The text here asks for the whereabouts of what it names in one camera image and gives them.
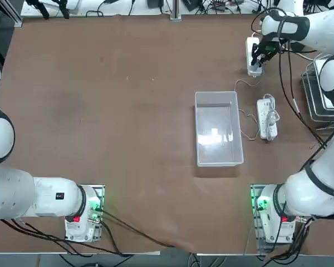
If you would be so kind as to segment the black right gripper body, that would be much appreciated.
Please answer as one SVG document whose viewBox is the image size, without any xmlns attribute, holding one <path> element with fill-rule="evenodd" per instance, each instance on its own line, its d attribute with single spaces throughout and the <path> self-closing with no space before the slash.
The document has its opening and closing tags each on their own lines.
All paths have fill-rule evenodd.
<svg viewBox="0 0 334 267">
<path fill-rule="evenodd" d="M 278 41 L 267 41 L 265 38 L 262 38 L 253 50 L 253 58 L 271 59 L 279 53 L 279 48 Z"/>
</svg>

